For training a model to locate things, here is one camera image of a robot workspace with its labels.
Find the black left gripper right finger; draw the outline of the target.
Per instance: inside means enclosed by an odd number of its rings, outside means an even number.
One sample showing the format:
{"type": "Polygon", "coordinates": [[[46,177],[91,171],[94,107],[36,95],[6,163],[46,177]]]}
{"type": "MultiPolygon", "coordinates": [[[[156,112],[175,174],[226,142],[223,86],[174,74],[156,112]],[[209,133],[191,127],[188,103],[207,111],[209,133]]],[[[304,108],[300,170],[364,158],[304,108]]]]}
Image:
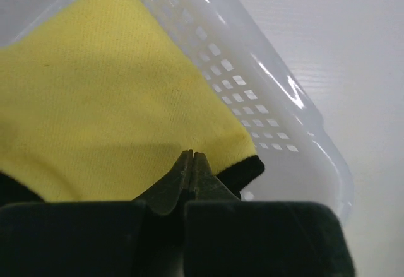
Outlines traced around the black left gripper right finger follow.
{"type": "Polygon", "coordinates": [[[204,154],[193,158],[195,198],[184,207],[186,276],[354,276],[340,221],[314,202],[214,200],[227,188],[204,154]]]}

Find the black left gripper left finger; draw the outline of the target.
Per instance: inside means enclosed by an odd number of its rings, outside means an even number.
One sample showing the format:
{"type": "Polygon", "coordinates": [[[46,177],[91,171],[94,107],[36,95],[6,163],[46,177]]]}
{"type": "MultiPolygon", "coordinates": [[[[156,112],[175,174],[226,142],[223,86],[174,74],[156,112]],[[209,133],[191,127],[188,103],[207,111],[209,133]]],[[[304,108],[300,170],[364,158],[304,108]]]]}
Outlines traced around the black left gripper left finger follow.
{"type": "Polygon", "coordinates": [[[182,276],[184,151],[132,201],[20,203],[1,208],[2,276],[182,276]]]}

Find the yellow and black towel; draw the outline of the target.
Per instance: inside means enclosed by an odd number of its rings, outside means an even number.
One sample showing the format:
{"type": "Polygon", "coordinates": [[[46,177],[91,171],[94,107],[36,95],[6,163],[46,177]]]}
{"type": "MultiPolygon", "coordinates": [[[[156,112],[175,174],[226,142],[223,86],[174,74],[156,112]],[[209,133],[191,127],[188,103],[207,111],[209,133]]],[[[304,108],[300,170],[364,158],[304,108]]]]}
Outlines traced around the yellow and black towel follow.
{"type": "Polygon", "coordinates": [[[190,149],[235,194],[264,171],[140,0],[76,0],[1,49],[1,204],[131,200],[190,149]]]}

